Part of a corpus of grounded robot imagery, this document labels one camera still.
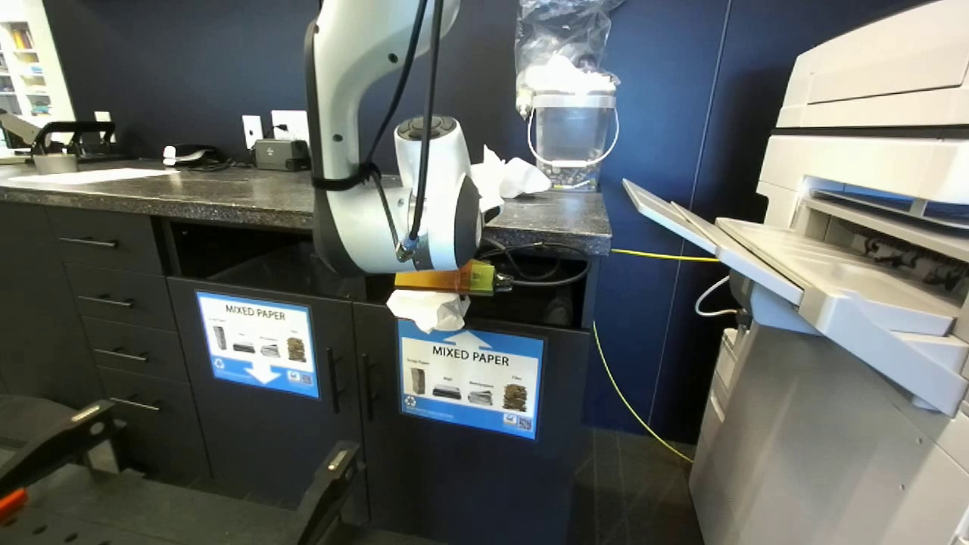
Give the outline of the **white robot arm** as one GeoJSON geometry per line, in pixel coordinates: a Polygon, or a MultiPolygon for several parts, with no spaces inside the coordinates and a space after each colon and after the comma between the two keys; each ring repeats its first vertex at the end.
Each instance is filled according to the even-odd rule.
{"type": "Polygon", "coordinates": [[[460,0],[324,0],[307,27],[315,255],[339,272],[460,270],[483,244],[465,123],[436,110],[460,0]]]}

